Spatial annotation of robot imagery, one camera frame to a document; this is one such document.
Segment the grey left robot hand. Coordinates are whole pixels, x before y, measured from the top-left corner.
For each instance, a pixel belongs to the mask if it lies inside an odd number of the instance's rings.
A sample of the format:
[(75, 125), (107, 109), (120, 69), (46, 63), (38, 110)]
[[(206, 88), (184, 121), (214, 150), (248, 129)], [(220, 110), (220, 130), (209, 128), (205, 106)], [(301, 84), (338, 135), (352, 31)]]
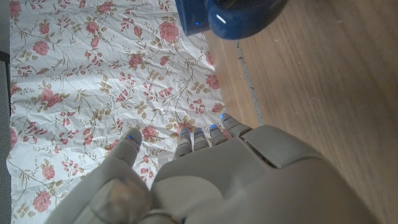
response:
[(273, 126), (222, 114), (222, 128), (182, 128), (150, 187), (133, 171), (142, 141), (126, 132), (48, 223), (376, 223), (314, 148)]

